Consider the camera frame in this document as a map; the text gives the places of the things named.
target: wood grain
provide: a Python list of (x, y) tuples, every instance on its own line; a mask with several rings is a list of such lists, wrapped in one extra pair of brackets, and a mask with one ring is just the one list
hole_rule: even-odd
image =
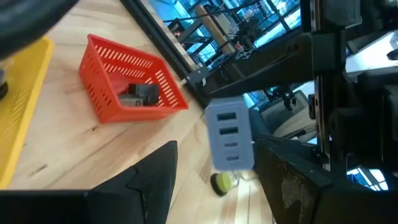
[(264, 213), (269, 208), (258, 183), (244, 183), (222, 198), (211, 189), (203, 110), (187, 90), (182, 89), (189, 109), (166, 119), (98, 122), (78, 76), (87, 34), (161, 57), (118, 0), (81, 0), (48, 34), (55, 50), (9, 189), (90, 189), (177, 140), (177, 179), (167, 223), (267, 223), (259, 222), (271, 216)]

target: yellow tray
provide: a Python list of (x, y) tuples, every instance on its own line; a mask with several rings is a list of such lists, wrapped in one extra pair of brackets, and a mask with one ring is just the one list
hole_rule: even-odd
[(45, 37), (11, 58), (8, 93), (0, 100), (0, 189), (12, 179), (54, 43)]

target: small object in basket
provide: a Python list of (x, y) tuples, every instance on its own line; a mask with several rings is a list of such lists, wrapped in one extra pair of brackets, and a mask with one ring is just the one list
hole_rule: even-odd
[(120, 94), (119, 102), (123, 106), (130, 106), (130, 107), (144, 106), (144, 98), (132, 94)]
[(144, 97), (145, 106), (154, 106), (159, 102), (159, 85), (131, 83), (129, 94)]
[(3, 69), (0, 69), (0, 86), (6, 82), (6, 73)]
[(5, 72), (0, 69), (0, 100), (3, 99), (8, 92), (8, 85), (6, 83)]

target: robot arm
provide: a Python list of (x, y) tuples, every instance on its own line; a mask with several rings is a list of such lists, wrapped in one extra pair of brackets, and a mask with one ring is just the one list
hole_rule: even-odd
[[(301, 11), (304, 33), (286, 45), (284, 57), (211, 96), (314, 80), (309, 116), (317, 122), (317, 146), (253, 137), (254, 170), (276, 222), (397, 222), (398, 70), (345, 71), (347, 33), (361, 22), (371, 24), (361, 35), (398, 29), (397, 1), (301, 1)], [(347, 171), (359, 165), (380, 169), (389, 191), (349, 180)]]

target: plastic basket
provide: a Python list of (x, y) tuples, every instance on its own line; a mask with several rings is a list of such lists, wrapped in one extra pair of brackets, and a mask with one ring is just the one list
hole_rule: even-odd
[[(91, 34), (80, 77), (102, 123), (161, 119), (188, 108), (161, 58)], [(158, 84), (159, 102), (155, 106), (121, 105), (118, 87), (128, 83)]]
[(41, 38), (15, 54), (6, 70), (8, 93), (0, 100), (0, 189), (12, 179), (54, 44)]

